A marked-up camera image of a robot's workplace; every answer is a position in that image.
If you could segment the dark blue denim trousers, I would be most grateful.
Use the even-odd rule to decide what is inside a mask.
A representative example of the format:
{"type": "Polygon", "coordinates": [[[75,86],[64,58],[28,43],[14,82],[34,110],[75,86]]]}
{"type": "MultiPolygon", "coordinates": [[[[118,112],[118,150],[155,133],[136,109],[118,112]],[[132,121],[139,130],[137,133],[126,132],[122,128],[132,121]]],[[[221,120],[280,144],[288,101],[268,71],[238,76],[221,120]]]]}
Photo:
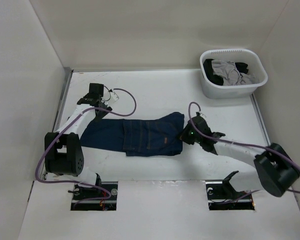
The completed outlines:
{"type": "Polygon", "coordinates": [[[183,151],[179,135],[185,115],[173,112],[154,120],[102,119],[83,132],[83,147],[122,152],[127,157],[175,156],[183,151]]]}

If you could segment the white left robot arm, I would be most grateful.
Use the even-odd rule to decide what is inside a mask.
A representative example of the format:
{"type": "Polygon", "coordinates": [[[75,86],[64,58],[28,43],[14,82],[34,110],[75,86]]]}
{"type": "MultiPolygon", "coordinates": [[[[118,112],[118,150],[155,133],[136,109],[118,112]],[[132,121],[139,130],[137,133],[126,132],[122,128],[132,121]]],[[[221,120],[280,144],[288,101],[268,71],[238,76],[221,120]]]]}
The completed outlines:
{"type": "Polygon", "coordinates": [[[45,171],[82,184],[86,195],[93,200],[102,195],[102,181],[97,173],[84,167],[80,139],[90,123],[100,122],[112,111],[103,100],[104,89],[103,84],[91,83],[88,93],[78,100],[73,114],[64,125],[44,137],[45,171]]]}

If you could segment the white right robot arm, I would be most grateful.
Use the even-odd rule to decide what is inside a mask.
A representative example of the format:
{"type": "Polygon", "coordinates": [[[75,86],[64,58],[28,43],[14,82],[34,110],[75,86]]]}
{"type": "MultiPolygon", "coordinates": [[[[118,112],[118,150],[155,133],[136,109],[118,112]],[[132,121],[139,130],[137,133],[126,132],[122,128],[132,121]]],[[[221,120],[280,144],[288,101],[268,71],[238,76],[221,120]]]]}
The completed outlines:
{"type": "Polygon", "coordinates": [[[197,143],[208,153],[229,157],[254,168],[243,173],[235,170],[225,179],[227,182],[221,190],[228,198],[255,190],[281,197],[300,177],[300,170],[278,155],[289,157],[279,144],[272,143],[264,148],[237,145],[226,139],[224,133],[212,132],[200,115],[188,121],[180,139],[188,145],[197,143]]]}

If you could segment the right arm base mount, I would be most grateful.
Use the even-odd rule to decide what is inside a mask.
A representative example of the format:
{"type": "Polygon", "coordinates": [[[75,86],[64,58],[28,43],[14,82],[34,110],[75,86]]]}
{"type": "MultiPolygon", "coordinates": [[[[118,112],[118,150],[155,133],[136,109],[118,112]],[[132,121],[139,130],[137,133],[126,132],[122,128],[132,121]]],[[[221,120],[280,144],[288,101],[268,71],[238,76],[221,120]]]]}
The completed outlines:
{"type": "Polygon", "coordinates": [[[230,184],[222,181],[207,181],[205,187],[210,211],[255,210],[249,190],[238,192],[230,184]]]}

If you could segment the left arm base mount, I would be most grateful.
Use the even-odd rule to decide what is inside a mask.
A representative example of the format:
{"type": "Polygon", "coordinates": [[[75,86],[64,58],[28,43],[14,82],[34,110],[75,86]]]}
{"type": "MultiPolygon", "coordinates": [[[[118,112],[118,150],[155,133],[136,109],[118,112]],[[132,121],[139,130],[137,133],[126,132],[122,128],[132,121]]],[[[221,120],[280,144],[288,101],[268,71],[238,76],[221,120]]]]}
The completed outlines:
{"type": "Polygon", "coordinates": [[[101,187],[106,191],[75,184],[71,194],[71,211],[115,211],[117,209],[118,182],[103,182],[101,187]]]}

